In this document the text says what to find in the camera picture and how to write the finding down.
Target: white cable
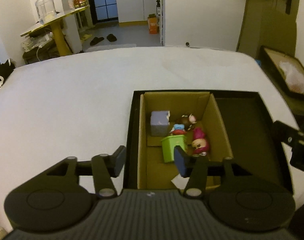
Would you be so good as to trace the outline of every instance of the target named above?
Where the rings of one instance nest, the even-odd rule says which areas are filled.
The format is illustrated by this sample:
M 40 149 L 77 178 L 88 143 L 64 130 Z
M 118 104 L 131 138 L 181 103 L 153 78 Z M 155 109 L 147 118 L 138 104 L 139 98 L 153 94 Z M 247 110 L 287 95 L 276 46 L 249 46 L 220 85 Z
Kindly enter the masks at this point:
M 39 57 L 38 57 L 39 48 L 40 48 L 40 46 L 39 46 L 38 49 L 37 49 L 37 59 L 38 59 L 38 61 L 41 61 L 41 60 L 39 59 Z

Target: plastic jug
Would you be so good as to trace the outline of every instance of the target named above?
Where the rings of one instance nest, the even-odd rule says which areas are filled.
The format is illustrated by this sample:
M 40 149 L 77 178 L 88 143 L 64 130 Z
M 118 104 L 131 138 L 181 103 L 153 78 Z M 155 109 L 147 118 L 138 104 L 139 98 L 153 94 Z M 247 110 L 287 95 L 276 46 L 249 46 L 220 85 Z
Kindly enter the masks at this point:
M 40 23 L 46 23 L 57 16 L 53 0 L 37 0 L 35 2 Z

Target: white tablecloth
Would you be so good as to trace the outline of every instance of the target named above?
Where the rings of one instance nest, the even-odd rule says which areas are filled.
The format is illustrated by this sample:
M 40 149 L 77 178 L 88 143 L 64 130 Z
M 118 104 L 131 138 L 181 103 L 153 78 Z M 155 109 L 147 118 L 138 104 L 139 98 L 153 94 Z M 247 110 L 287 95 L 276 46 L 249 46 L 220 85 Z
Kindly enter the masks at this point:
M 3 202 L 13 188 L 67 156 L 90 160 L 126 145 L 133 91 L 160 89 L 258 91 L 273 120 L 297 127 L 254 59 L 236 52 L 125 48 L 23 66 L 0 89 L 0 226 L 11 230 Z M 304 172 L 290 171 L 299 207 Z M 90 191 L 91 183 L 81 180 Z

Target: magenta toy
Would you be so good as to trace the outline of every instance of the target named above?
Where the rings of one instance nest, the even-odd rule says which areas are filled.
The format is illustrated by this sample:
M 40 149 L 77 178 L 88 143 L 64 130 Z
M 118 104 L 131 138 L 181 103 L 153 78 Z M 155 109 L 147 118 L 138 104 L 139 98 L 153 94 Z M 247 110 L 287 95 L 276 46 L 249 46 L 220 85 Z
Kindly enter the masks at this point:
M 205 138 L 205 133 L 200 127 L 196 127 L 193 130 L 192 146 L 195 148 L 194 154 L 206 155 L 210 150 L 210 145 Z

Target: purple cube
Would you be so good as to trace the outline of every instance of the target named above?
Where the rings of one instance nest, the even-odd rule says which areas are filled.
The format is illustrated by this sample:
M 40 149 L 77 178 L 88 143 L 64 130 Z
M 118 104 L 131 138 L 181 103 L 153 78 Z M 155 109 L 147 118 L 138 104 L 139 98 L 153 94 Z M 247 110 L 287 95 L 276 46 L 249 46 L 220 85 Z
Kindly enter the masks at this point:
M 153 111 L 151 113 L 151 135 L 167 136 L 170 124 L 170 111 Z

